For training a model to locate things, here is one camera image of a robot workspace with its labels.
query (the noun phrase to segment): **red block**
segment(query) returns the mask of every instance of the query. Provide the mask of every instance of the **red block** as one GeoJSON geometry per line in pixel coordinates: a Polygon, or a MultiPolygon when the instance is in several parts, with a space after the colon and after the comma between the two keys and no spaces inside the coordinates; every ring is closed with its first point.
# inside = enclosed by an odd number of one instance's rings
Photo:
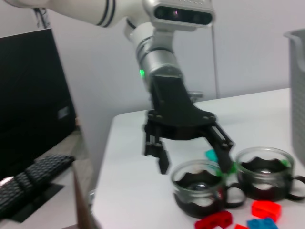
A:
{"type": "Polygon", "coordinates": [[[213,229],[217,226],[224,229],[230,226],[232,222],[232,214],[228,211],[221,211],[196,222],[195,229],[213,229]]]}
{"type": "Polygon", "coordinates": [[[237,224],[234,229],[248,229],[242,225],[237,224]]]}
{"type": "Polygon", "coordinates": [[[254,201],[252,204],[252,215],[264,219],[270,217],[274,222],[281,217],[282,206],[270,201],[254,201]]]}

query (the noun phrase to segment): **blue toy brick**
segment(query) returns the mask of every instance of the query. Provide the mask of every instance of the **blue toy brick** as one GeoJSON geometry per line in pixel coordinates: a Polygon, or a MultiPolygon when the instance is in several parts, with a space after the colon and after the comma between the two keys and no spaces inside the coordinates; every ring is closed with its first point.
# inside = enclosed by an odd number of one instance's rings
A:
{"type": "Polygon", "coordinates": [[[247,221],[247,227],[249,229],[278,229],[274,221],[269,217],[247,221]]]}
{"type": "Polygon", "coordinates": [[[206,158],[208,158],[210,161],[218,162],[218,158],[216,156],[216,153],[213,149],[210,149],[205,152],[206,158]]]}

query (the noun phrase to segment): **black monitor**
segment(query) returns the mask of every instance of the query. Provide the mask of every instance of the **black monitor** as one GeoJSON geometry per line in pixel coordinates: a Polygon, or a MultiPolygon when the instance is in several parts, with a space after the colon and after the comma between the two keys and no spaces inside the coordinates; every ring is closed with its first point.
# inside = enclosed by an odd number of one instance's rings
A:
{"type": "Polygon", "coordinates": [[[0,38],[0,181],[75,129],[51,29],[0,38]]]}

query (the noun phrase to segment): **keyboard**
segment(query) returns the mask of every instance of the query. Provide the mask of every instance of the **keyboard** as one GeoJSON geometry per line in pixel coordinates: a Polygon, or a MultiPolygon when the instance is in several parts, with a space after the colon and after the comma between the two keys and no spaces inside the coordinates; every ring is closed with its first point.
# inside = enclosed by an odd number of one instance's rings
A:
{"type": "Polygon", "coordinates": [[[49,183],[70,167],[73,161],[72,156],[47,156],[1,186],[0,219],[11,217],[14,211],[23,208],[29,201],[35,200],[35,197],[41,194],[46,187],[50,187],[49,183]]]}

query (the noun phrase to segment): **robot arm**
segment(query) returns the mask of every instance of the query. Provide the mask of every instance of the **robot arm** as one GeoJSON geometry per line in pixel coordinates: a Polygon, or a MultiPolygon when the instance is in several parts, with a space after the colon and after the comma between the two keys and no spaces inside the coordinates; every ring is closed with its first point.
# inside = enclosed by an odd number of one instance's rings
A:
{"type": "Polygon", "coordinates": [[[144,154],[159,158],[160,172],[165,174],[170,162],[160,138],[205,137],[218,156],[220,169],[230,170],[233,142],[216,123],[214,114],[193,105],[172,47],[175,30],[194,31],[212,25],[215,15],[211,0],[5,1],[22,8],[48,8],[101,27],[113,26],[127,17],[125,35],[133,43],[153,104],[147,114],[144,154]]]}

